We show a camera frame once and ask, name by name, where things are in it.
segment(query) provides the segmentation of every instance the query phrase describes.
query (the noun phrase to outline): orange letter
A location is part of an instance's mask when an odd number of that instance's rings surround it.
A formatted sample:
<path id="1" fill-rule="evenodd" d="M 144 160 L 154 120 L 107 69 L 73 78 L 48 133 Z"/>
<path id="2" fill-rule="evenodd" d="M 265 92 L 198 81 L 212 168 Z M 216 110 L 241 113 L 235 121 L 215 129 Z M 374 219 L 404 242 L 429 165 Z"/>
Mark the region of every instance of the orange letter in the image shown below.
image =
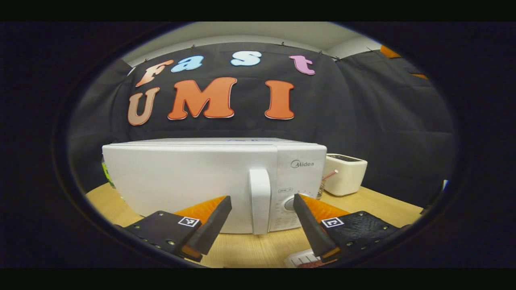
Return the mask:
<path id="1" fill-rule="evenodd" d="M 265 116 L 271 119 L 290 120 L 294 112 L 290 110 L 290 90 L 294 85 L 280 80 L 268 80 L 265 82 L 270 88 L 270 106 L 265 111 Z"/>
<path id="2" fill-rule="evenodd" d="M 129 123 L 133 126 L 139 126 L 145 124 L 152 113 L 152 104 L 154 102 L 154 97 L 156 93 L 159 91 L 159 88 L 152 88 L 145 92 L 147 99 L 145 101 L 145 109 L 143 109 L 143 114 L 138 116 L 138 103 L 140 101 L 142 93 L 134 94 L 129 98 L 129 111 L 127 111 L 127 119 Z"/>
<path id="3" fill-rule="evenodd" d="M 201 92 L 195 80 L 183 80 L 174 85 L 177 89 L 174 107 L 168 114 L 170 120 L 182 120 L 188 113 L 184 110 L 185 103 L 194 118 L 201 113 L 202 108 L 209 101 L 209 106 L 204 115 L 208 118 L 229 118 L 235 112 L 229 107 L 231 87 L 236 83 L 233 77 L 219 77 L 214 79 L 208 87 Z"/>
<path id="4" fill-rule="evenodd" d="M 162 62 L 158 65 L 155 65 L 153 67 L 150 67 L 146 69 L 145 75 L 141 78 L 141 81 L 136 84 L 136 87 L 139 87 L 141 85 L 145 85 L 146 83 L 150 82 L 154 79 L 154 75 L 159 75 L 160 72 L 162 72 L 165 69 L 165 66 L 168 66 L 174 62 L 173 59 L 167 60 L 165 62 Z"/>

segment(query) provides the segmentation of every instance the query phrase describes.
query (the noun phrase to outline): wooden table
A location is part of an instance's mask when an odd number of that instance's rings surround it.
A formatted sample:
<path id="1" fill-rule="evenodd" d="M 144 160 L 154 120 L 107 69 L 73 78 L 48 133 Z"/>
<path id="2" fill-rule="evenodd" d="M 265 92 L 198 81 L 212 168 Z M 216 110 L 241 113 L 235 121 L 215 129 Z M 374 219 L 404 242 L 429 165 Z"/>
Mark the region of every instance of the wooden table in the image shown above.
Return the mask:
<path id="1" fill-rule="evenodd" d="M 126 227 L 143 218 L 129 208 L 109 183 L 90 191 L 86 197 L 114 224 Z M 321 201 L 350 213 L 369 212 L 396 227 L 413 223 L 422 211 L 421 207 L 365 187 L 343 197 L 325 192 Z M 285 268 L 285 258 L 307 249 L 310 249 L 310 244 L 302 228 L 270 232 L 266 235 L 219 234 L 208 255 L 199 264 L 212 268 Z"/>

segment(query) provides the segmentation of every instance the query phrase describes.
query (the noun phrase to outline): white microwave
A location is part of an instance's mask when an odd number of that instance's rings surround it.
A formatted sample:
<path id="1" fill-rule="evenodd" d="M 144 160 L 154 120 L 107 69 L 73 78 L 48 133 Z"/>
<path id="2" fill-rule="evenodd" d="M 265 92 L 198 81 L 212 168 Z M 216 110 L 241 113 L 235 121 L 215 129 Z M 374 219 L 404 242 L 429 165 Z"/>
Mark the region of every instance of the white microwave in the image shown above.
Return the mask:
<path id="1" fill-rule="evenodd" d="M 301 226 L 294 194 L 317 197 L 326 147 L 278 138 L 167 138 L 104 145 L 109 176 L 136 213 L 174 213 L 221 196 L 232 210 L 221 233 Z"/>

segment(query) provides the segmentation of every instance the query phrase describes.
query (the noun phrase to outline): orange object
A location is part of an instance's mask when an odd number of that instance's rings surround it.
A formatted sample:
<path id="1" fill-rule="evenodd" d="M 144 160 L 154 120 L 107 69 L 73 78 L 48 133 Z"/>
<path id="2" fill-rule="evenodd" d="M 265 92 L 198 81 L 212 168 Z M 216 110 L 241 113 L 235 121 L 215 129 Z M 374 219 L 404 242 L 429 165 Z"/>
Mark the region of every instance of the orange object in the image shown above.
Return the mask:
<path id="1" fill-rule="evenodd" d="M 199 228 L 201 228 L 203 225 L 205 225 L 207 223 L 210 215 L 212 215 L 213 211 L 217 208 L 219 203 L 225 197 L 226 196 L 222 196 L 222 197 L 218 197 L 215 199 L 211 199 L 211 200 L 196 204 L 194 206 L 185 208 L 184 210 L 175 212 L 174 214 L 183 216 L 183 217 L 199 219 L 201 221 L 201 226 Z M 188 244 L 185 244 L 181 248 L 181 251 L 183 251 L 184 253 L 186 253 L 192 257 L 195 257 L 195 258 L 199 258 L 202 256 L 202 254 L 199 251 L 195 250 Z"/>
<path id="2" fill-rule="evenodd" d="M 201 91 L 193 79 L 175 83 L 175 94 L 172 111 L 168 114 L 170 120 L 182 120 L 188 116 L 184 110 L 185 104 L 192 117 L 197 118 L 204 106 L 209 102 L 204 116 L 208 118 L 229 118 L 235 115 L 230 105 L 231 88 L 237 82 L 234 77 L 218 77 Z"/>
<path id="3" fill-rule="evenodd" d="M 290 110 L 290 90 L 294 85 L 281 80 L 268 80 L 265 85 L 270 88 L 270 106 L 265 116 L 269 119 L 292 119 L 294 112 Z"/>
<path id="4" fill-rule="evenodd" d="M 201 202 L 194 206 L 185 208 L 184 210 L 180 210 L 175 212 L 175 215 L 196 218 L 201 220 L 201 227 L 206 224 L 209 219 L 209 216 L 212 215 L 212 212 L 217 208 L 219 203 L 225 198 L 225 196 L 218 197 L 215 199 L 211 199 L 205 202 Z"/>
<path id="5" fill-rule="evenodd" d="M 417 76 L 417 77 L 422 77 L 422 78 L 424 78 L 424 79 L 428 79 L 428 78 L 426 77 L 426 75 L 424 75 L 424 74 L 412 73 L 411 75 L 413 75 L 413 76 Z"/>
<path id="6" fill-rule="evenodd" d="M 385 45 L 382 45 L 380 47 L 380 52 L 383 53 L 383 55 L 386 56 L 387 58 L 401 57 L 399 54 L 393 52 L 392 50 L 387 48 Z"/>
<path id="7" fill-rule="evenodd" d="M 316 200 L 304 195 L 300 195 L 303 201 L 307 204 L 310 212 L 317 220 L 317 223 L 320 223 L 323 219 L 334 218 L 349 215 L 349 212 L 341 210 L 338 207 L 333 205 L 329 205 L 320 200 Z"/>

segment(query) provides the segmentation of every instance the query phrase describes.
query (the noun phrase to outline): green object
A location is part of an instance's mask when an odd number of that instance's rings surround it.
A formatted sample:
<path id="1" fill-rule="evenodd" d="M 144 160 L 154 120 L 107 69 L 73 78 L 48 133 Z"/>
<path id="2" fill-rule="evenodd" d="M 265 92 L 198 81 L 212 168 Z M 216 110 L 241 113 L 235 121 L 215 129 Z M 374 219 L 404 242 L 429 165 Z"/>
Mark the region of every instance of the green object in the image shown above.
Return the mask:
<path id="1" fill-rule="evenodd" d="M 107 180 L 112 188 L 116 188 L 111 177 L 109 177 L 109 172 L 107 171 L 106 163 L 104 162 L 104 157 L 102 157 L 102 168 L 104 169 L 104 174 L 106 175 Z"/>

